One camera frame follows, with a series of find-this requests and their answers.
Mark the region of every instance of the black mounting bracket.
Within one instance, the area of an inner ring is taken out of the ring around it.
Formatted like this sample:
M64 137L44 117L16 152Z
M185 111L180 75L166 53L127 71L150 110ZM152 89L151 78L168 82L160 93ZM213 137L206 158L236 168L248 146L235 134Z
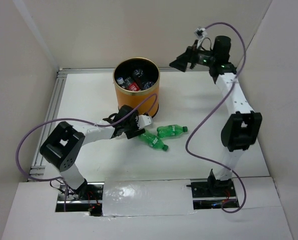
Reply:
M247 150L256 141L261 121L262 115L259 112L231 114L221 131L222 144L230 152Z
M235 196L232 180L217 180L213 174L213 170L210 171L207 181L194 181L190 185L187 185L187 187L191 188L193 198L226 197L226 191L232 197Z
M69 169L79 154L84 134L76 131L66 121L60 122L40 148L40 154L60 172Z

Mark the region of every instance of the red wire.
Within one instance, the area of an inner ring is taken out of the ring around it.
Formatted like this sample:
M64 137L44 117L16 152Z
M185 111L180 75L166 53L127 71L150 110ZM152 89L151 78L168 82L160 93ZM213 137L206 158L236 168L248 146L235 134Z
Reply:
M94 196L95 201L97 201L97 205L99 206L99 201L97 200L97 198L95 197L95 195L93 194L93 192L89 191L89 193L91 193Z
M227 198L229 199L229 197L230 197L230 192L229 192L228 189L226 189L225 191L226 191L226 193L227 193Z

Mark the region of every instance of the white panel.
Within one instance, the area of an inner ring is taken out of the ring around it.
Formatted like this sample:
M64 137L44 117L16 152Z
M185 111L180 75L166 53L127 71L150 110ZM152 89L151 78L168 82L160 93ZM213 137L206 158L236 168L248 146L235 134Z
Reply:
M19 181L15 165L21 137L43 121L56 73L11 0L0 1L0 239ZM39 133L24 144L29 172Z
M263 115L259 139L293 237L298 240L298 0L274 0L240 78Z
M260 208L260 207L279 207L281 206L275 186L270 177L254 178L247 177L242 179L247 190L247 200L244 208ZM243 189L238 179L233 180L235 190L237 192L238 201L243 201Z
M292 240L280 206L237 214L206 209L181 216L93 217L55 212L56 198L47 182L21 183L3 240Z
M112 72L69 74L66 80L58 117L98 121L117 111ZM153 118L153 133L159 126L188 126L189 133L219 103L222 95L208 72L162 72L159 112ZM189 148L193 153L221 161L223 145L221 130L228 120L223 105L196 133ZM201 179L221 167L190 156L185 151L189 134L176 139L164 139L168 152L151 149L137 138L125 136L100 140L81 148L76 165L90 182ZM268 176L258 142L239 160L236 171L243 177ZM50 164L44 177L58 176Z
M115 67L146 57L166 67L185 52L198 26L225 21L248 45L271 0L24 0L51 53L63 68ZM232 37L232 61L241 43L225 26L208 31Z
M193 214L190 180L105 181L104 216Z

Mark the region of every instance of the bottle label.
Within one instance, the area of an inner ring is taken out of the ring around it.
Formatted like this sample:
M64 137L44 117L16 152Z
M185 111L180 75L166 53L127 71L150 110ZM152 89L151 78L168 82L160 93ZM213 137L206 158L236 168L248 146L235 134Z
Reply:
M175 125L171 126L171 136L175 136Z
M130 90L130 91L133 91L133 92L137 92L137 91L139 91L140 89L139 89L139 87L133 82L133 83L131 83L131 84L129 85L129 90Z
M159 139L157 137L155 137L154 140L152 141L152 143L150 143L150 146L153 147L154 145L157 144L158 141L159 141Z

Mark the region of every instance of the bottle cap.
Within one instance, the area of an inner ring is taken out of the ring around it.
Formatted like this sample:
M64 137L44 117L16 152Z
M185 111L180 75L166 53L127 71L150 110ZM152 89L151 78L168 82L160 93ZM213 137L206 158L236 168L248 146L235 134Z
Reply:
M168 146L168 145L164 145L164 146L163 146L163 148L162 148L162 150L164 150L164 151L167 151L167 150L168 150L168 148L169 148L169 146Z
M123 84L123 83L124 83L123 77L119 77L119 78L117 79L117 83L118 83L118 85Z

